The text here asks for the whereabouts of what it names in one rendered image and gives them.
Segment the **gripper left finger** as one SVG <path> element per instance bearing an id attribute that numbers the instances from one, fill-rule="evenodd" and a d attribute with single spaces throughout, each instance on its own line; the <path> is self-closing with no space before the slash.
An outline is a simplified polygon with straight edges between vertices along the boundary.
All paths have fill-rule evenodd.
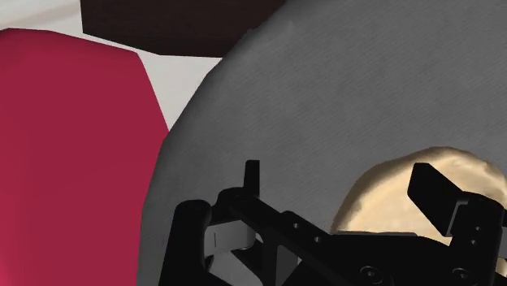
<path id="1" fill-rule="evenodd" d="M 221 253 L 232 253 L 262 286 L 337 286 L 330 236 L 262 202 L 259 182 L 259 162 L 249 160 L 243 186 L 224 189 L 214 205 L 188 200 L 175 208 L 158 286 L 232 286 L 210 273 Z"/>

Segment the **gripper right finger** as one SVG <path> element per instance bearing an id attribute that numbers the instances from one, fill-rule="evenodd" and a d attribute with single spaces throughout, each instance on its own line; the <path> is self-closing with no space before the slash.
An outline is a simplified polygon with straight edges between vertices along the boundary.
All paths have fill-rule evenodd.
<path id="1" fill-rule="evenodd" d="M 461 190 L 424 162 L 414 164 L 407 193 L 436 230 L 451 239 L 450 271 L 455 280 L 496 278 L 505 216 L 499 202 Z"/>

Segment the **beige round lumpy object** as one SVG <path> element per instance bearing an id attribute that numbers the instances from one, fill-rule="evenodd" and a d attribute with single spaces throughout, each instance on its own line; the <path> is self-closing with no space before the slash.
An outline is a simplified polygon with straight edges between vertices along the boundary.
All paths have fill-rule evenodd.
<path id="1" fill-rule="evenodd" d="M 414 232 L 449 245 L 409 199 L 415 163 L 430 163 L 464 191 L 479 193 L 507 209 L 507 178 L 492 163 L 453 147 L 430 147 L 382 162 L 366 171 L 346 195 L 330 232 Z"/>

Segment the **grey round upholstered seat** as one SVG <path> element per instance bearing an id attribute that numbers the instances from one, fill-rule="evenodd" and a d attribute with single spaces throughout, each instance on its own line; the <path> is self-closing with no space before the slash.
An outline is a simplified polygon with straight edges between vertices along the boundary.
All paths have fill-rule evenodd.
<path id="1" fill-rule="evenodd" d="M 330 231 L 355 182 L 430 147 L 507 178 L 507 0 L 290 0 L 210 71 L 164 139 L 136 286 L 158 286 L 176 206 L 261 164 L 261 196 Z"/>

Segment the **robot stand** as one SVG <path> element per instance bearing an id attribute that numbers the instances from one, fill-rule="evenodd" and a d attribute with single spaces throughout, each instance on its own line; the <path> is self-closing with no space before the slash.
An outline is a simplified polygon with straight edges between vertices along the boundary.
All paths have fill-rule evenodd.
<path id="1" fill-rule="evenodd" d="M 136 53 L 0 31 L 0 286 L 136 286 L 166 134 Z"/>

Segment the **dark brown furniture block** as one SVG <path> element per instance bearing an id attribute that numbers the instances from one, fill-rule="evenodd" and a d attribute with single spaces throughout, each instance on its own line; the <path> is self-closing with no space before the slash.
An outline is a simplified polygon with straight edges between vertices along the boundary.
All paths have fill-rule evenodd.
<path id="1" fill-rule="evenodd" d="M 159 55 L 222 58 L 287 0 L 80 0 L 83 32 Z"/>

